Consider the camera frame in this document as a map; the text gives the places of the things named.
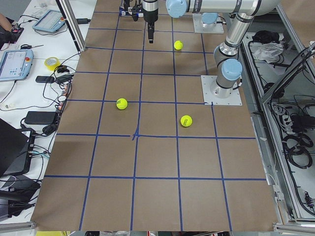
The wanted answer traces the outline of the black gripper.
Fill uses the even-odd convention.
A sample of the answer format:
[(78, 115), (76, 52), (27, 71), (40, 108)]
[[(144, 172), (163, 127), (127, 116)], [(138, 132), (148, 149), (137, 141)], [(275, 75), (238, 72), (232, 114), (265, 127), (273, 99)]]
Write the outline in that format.
[(144, 20), (148, 23), (148, 40), (152, 44), (154, 42), (155, 24), (158, 20), (158, 1), (142, 0), (142, 12)]

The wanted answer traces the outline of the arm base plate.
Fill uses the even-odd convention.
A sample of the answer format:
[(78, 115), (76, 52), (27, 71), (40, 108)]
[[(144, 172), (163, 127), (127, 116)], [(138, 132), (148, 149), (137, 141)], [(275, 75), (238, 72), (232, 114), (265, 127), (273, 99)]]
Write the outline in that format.
[(195, 33), (224, 33), (223, 21), (218, 13), (193, 13), (192, 18)]
[(201, 85), (205, 105), (242, 106), (239, 89), (221, 88), (217, 76), (201, 75)]

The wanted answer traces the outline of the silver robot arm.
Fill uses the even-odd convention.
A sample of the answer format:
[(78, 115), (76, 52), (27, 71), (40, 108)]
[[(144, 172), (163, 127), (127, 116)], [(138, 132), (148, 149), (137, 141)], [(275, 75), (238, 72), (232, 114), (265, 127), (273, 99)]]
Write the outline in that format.
[(218, 76), (210, 86), (211, 93), (220, 99), (228, 98), (240, 78), (242, 65), (236, 59), (240, 44), (255, 16), (273, 10), (279, 0), (167, 0), (166, 9), (172, 18), (185, 13), (235, 13), (225, 41), (214, 50)]

